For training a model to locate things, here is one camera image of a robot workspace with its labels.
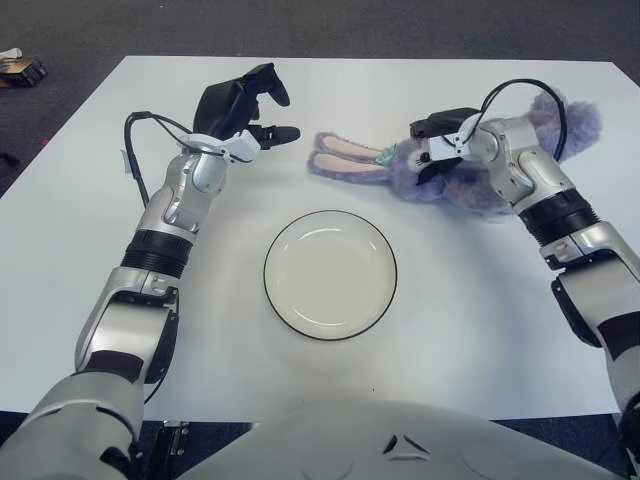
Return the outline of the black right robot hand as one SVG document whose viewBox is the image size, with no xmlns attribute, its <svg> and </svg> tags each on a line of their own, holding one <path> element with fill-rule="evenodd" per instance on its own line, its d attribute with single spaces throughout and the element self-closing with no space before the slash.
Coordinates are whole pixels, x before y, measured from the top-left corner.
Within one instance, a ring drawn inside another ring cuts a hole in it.
<svg viewBox="0 0 640 480">
<path fill-rule="evenodd" d="M 463 107 L 432 113 L 410 124 L 410 138 L 427 143 L 426 151 L 419 157 L 418 185 L 448 173 L 463 162 L 468 153 L 465 143 L 470 137 L 470 125 L 479 115 L 478 109 Z"/>
</svg>

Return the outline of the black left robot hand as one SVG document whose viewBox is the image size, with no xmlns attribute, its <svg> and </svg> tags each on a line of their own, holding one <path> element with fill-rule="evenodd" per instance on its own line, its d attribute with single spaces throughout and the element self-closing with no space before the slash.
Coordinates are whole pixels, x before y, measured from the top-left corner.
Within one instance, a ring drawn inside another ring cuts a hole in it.
<svg viewBox="0 0 640 480">
<path fill-rule="evenodd" d="M 268 94 L 281 107 L 290 105 L 288 92 L 273 63 L 254 67 L 241 77 L 208 86 L 199 101 L 192 131 L 219 140 L 249 132 L 262 150 L 292 143 L 301 132 L 293 126 L 252 124 L 260 118 L 258 96 Z"/>
</svg>

